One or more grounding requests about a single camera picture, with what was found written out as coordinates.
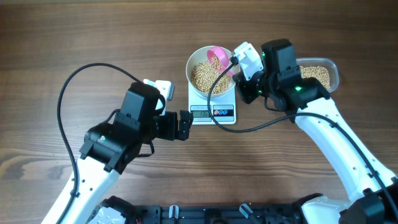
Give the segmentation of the pile of yellow soybeans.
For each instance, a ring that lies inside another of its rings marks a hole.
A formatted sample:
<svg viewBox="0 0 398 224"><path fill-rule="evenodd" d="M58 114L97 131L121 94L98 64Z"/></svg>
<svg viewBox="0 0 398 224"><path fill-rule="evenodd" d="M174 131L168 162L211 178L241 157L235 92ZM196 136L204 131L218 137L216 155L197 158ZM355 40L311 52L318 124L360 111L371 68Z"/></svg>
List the pile of yellow soybeans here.
<svg viewBox="0 0 398 224"><path fill-rule="evenodd" d="M204 92L209 93L211 86L215 80L221 75L217 69L221 69L221 62L214 55L212 56L212 62L204 61L194 66L191 74L192 85ZM315 66L315 67L300 67L302 78L316 78L320 83L326 88L330 88L330 74L325 67ZM229 84L231 83L231 77L229 75L224 75L220 81L215 85L212 94L224 93L229 89Z"/></svg>

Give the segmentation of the pink plastic measuring scoop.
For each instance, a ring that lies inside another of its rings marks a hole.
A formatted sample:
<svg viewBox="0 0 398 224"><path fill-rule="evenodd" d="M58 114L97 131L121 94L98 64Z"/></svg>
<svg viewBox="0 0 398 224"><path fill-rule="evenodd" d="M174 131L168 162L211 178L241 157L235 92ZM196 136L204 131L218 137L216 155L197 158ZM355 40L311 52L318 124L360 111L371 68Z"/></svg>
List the pink plastic measuring scoop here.
<svg viewBox="0 0 398 224"><path fill-rule="evenodd" d="M207 50L206 56L209 63L214 66L217 72L224 72L229 67L229 57L227 51L220 46L213 46Z"/></svg>

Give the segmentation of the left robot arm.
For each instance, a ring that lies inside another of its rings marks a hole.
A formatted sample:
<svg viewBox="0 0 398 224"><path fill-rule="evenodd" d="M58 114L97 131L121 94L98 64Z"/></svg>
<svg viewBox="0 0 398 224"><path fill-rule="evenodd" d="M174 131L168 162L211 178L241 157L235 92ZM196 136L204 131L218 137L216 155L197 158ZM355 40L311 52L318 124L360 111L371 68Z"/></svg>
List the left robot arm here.
<svg viewBox="0 0 398 224"><path fill-rule="evenodd" d="M142 145L151 145L155 138L187 140L193 116L184 110L166 111L173 93L170 81L145 79L132 83L121 108L111 113L113 123L104 121L86 132L77 172L71 175L43 222L85 223L126 166L143 157Z"/></svg>

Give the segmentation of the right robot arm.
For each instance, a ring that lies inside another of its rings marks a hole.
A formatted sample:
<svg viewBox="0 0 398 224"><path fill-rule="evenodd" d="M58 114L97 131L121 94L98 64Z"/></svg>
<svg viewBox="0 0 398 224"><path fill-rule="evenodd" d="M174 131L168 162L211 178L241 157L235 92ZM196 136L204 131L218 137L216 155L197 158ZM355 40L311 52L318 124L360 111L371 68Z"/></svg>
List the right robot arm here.
<svg viewBox="0 0 398 224"><path fill-rule="evenodd" d="M233 51L241 71L233 77L242 100L272 99L320 148L338 174L348 202L313 195L299 210L305 223L397 223L397 176L379 162L340 115L328 90L313 77L302 78L287 39Z"/></svg>

